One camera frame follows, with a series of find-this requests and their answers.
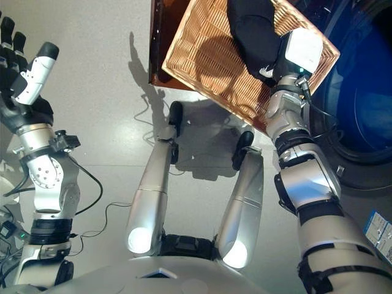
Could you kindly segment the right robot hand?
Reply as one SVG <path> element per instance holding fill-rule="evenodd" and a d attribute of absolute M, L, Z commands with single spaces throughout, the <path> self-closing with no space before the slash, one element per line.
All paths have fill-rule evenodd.
<path fill-rule="evenodd" d="M 286 75 L 311 77 L 323 51 L 323 40 L 310 29 L 296 28 L 281 37 L 277 59 L 262 67 L 259 74 L 278 82 Z"/>

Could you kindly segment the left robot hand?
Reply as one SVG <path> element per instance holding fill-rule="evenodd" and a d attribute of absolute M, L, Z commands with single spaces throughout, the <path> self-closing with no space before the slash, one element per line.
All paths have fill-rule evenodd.
<path fill-rule="evenodd" d="M 1 123 L 12 133 L 33 124 L 53 125 L 50 103 L 40 95 L 59 55 L 44 42 L 31 61 L 23 52 L 26 36 L 14 32 L 10 17 L 1 21 Z"/>

